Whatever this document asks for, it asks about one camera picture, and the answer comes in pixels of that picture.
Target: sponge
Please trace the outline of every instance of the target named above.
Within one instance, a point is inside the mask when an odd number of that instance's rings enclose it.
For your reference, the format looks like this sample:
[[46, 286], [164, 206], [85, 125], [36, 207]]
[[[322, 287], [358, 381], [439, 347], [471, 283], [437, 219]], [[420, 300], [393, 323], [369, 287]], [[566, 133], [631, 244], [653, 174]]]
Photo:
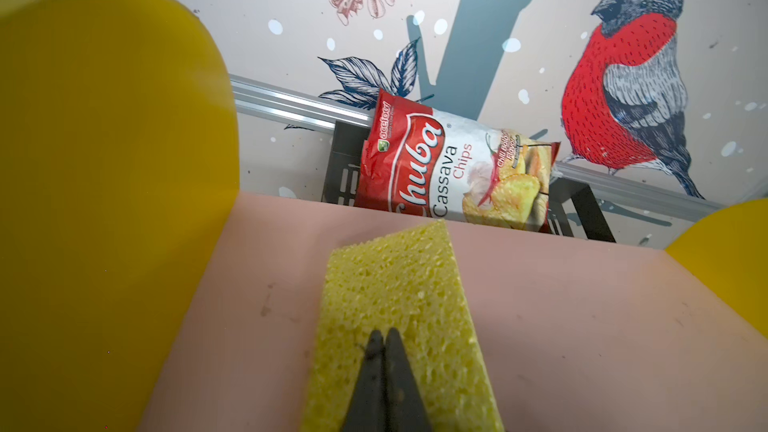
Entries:
[[442, 221], [335, 250], [328, 262], [302, 431], [338, 432], [373, 329], [397, 327], [435, 432], [502, 419]]

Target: pink surface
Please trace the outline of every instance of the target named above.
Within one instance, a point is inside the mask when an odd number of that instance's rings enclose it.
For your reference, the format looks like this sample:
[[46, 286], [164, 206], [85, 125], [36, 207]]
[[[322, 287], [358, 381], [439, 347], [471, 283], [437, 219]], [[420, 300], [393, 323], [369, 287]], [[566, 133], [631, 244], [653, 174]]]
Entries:
[[[298, 430], [326, 262], [424, 223], [241, 193], [140, 430]], [[665, 252], [449, 222], [518, 430], [768, 430], [768, 340]]]

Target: snack package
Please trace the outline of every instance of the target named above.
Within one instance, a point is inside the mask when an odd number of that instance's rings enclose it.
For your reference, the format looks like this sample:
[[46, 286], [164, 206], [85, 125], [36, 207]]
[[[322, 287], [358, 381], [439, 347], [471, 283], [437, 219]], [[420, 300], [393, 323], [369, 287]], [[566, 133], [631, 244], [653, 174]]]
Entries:
[[381, 90], [355, 207], [539, 231], [559, 145]]

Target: bird illustration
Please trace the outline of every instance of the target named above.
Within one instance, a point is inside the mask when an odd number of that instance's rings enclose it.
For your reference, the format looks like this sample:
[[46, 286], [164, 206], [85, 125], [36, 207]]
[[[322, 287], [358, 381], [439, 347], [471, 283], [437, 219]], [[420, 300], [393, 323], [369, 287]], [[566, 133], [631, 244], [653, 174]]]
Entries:
[[565, 87], [562, 124], [573, 154], [606, 166], [656, 168], [704, 198], [688, 175], [688, 95], [677, 69], [683, 0], [601, 0], [600, 17]]

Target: dark blue leaf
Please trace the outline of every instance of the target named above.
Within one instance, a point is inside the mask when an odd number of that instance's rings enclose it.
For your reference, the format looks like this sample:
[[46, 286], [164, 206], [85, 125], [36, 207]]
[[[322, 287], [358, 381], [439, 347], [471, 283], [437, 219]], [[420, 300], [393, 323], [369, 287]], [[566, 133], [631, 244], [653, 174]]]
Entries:
[[379, 89], [392, 93], [386, 76], [370, 60], [358, 59], [357, 57], [339, 60], [328, 60], [320, 57], [320, 60], [328, 65], [347, 92], [374, 97], [379, 96]]
[[323, 99], [330, 99], [342, 104], [358, 107], [360, 109], [371, 110], [376, 107], [376, 101], [379, 99], [379, 90], [376, 89], [374, 96], [366, 93], [348, 92], [346, 90], [332, 90], [320, 94]]
[[396, 96], [407, 96], [416, 84], [417, 42], [418, 39], [409, 43], [405, 49], [401, 50], [397, 54], [395, 65], [392, 66], [392, 93]]

